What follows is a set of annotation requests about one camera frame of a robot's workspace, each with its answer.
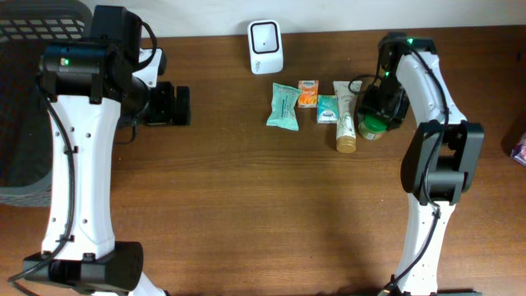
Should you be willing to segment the green lid glass jar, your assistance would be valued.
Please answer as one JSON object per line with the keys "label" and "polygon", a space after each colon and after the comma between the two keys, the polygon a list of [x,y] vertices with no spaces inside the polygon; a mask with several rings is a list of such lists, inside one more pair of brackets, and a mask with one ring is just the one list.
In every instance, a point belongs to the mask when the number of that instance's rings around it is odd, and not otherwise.
{"label": "green lid glass jar", "polygon": [[358,125],[359,134],[366,140],[375,141],[380,139],[388,129],[388,125],[382,120],[364,115]]}

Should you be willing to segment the white cream tube gold cap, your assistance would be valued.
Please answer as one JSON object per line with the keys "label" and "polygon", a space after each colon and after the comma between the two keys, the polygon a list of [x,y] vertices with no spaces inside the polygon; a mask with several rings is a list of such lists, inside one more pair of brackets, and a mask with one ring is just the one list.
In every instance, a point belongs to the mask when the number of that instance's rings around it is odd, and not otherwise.
{"label": "white cream tube gold cap", "polygon": [[336,149],[342,153],[353,153],[357,149],[353,116],[362,82],[334,81],[333,87],[338,100],[339,115],[336,128]]}

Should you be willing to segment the teal tissue pack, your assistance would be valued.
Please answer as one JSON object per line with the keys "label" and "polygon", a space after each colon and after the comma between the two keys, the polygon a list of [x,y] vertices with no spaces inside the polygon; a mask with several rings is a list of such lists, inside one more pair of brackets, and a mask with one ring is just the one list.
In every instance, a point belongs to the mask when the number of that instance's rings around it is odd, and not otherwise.
{"label": "teal tissue pack", "polygon": [[318,95],[316,121],[319,124],[333,124],[338,121],[338,100],[336,95]]}

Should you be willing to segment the orange tissue pack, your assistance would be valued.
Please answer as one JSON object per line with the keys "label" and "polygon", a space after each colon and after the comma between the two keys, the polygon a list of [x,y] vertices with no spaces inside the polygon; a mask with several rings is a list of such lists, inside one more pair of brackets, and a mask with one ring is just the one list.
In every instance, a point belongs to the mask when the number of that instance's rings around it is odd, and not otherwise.
{"label": "orange tissue pack", "polygon": [[299,108],[315,108],[318,101],[319,81],[299,81],[298,89],[301,94],[298,97]]}

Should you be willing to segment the teal pouch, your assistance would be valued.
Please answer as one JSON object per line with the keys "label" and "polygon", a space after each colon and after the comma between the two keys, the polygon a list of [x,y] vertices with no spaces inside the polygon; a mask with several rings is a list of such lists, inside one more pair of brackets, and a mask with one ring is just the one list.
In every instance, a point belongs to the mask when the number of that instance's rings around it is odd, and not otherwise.
{"label": "teal pouch", "polygon": [[266,125],[297,132],[299,126],[294,108],[301,91],[278,83],[273,84],[272,91],[271,113]]}

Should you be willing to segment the red purple snack package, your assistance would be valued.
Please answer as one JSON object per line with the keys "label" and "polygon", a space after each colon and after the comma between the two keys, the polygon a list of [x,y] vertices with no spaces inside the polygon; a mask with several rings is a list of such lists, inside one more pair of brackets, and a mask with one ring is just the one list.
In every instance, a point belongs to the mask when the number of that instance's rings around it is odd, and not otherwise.
{"label": "red purple snack package", "polygon": [[526,167],[526,133],[524,133],[517,144],[513,147],[510,158]]}

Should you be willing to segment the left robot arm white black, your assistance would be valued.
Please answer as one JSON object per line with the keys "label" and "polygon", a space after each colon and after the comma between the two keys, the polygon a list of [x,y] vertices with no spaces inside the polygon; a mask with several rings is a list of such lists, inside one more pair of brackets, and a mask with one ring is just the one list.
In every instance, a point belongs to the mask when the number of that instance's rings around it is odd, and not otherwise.
{"label": "left robot arm white black", "polygon": [[35,86],[51,122],[51,205],[39,252],[8,280],[14,289],[31,281],[84,295],[166,295],[144,272],[142,245],[115,238],[110,210],[116,131],[191,121],[189,88],[160,80],[164,51],[141,48],[149,28],[125,7],[98,5],[86,37],[45,49]]}

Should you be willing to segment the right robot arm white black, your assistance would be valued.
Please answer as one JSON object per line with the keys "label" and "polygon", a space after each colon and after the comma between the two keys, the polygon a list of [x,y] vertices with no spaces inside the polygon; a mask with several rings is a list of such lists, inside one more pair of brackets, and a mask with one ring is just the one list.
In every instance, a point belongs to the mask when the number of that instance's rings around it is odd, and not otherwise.
{"label": "right robot arm white black", "polygon": [[445,231],[473,183],[484,130],[454,103],[433,39],[390,32],[377,48],[376,72],[358,105],[360,124],[371,124],[373,132],[388,132],[401,127],[408,111],[417,124],[400,169],[408,194],[404,249],[380,293],[437,295]]}

